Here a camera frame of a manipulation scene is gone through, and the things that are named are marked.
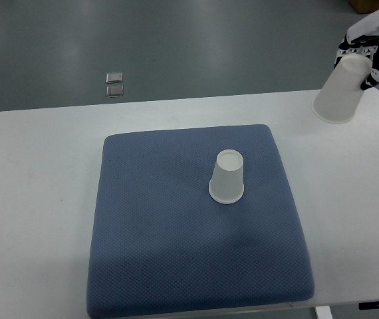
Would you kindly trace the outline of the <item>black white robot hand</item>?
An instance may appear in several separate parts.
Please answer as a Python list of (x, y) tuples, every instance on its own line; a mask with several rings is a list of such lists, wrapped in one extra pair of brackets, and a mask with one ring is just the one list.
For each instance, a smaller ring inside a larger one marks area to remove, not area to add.
[(367, 90), (379, 84), (379, 10), (351, 26), (339, 44), (335, 64), (348, 54), (360, 54), (372, 61), (372, 70), (360, 85)]

